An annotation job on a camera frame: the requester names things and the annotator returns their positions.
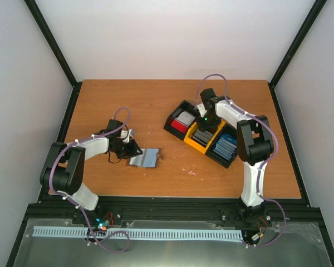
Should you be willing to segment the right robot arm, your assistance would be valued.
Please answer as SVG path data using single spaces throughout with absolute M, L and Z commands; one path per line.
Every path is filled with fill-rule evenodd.
M 209 129 L 221 120 L 236 129 L 236 151 L 244 166 L 238 216 L 242 223 L 250 224 L 263 212 L 264 174 L 272 154 L 278 151 L 273 143 L 274 133 L 266 116 L 243 110 L 231 99 L 217 96 L 212 88 L 204 89 L 200 98 L 198 123 L 203 129 Z

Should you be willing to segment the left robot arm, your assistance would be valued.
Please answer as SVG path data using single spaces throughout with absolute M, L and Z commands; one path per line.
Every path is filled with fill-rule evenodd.
M 98 224 L 105 210 L 98 206 L 99 197 L 84 183 L 84 164 L 101 154 L 114 153 L 119 160 L 143 154 L 133 139 L 133 130 L 121 121 L 110 119 L 107 127 L 83 140 L 72 143 L 55 142 L 51 145 L 41 171 L 40 184 L 85 211 L 85 217 Z

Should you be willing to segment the yellow bin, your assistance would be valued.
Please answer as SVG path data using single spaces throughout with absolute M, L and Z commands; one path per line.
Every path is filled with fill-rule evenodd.
M 187 111 L 183 111 L 179 115 L 178 120 L 188 127 L 186 128 L 183 141 L 205 155 L 212 142 L 216 139 L 217 134 L 221 132 L 226 123 L 222 121 L 217 127 L 202 131 L 198 128 L 195 119 L 196 117 Z

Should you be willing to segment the brown leather card holder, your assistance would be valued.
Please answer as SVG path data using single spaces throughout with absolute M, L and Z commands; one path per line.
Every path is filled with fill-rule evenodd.
M 127 160 L 127 165 L 143 169 L 155 169 L 158 162 L 163 159 L 160 148 L 141 149 L 142 154 Z

